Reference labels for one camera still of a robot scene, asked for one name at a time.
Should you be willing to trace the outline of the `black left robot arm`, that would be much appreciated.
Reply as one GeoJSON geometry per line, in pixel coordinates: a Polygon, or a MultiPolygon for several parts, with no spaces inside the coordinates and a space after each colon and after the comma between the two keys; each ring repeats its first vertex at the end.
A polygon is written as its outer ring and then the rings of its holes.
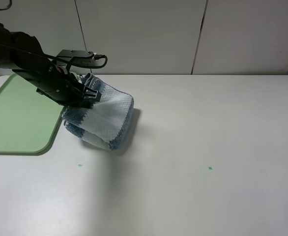
{"type": "Polygon", "coordinates": [[[36,37],[10,32],[0,24],[0,68],[11,69],[34,85],[37,93],[62,106],[89,108],[100,101],[101,93],[79,82],[70,68],[100,69],[107,62],[106,55],[80,50],[47,55],[36,37]]]}

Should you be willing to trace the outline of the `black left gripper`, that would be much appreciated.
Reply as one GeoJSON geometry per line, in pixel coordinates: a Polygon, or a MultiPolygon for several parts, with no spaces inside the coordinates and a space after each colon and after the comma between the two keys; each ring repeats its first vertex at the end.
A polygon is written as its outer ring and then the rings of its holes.
{"type": "Polygon", "coordinates": [[[14,69],[13,72],[36,86],[38,93],[62,106],[90,109],[94,101],[101,99],[100,91],[75,82],[68,74],[59,72],[52,62],[14,69]]]}

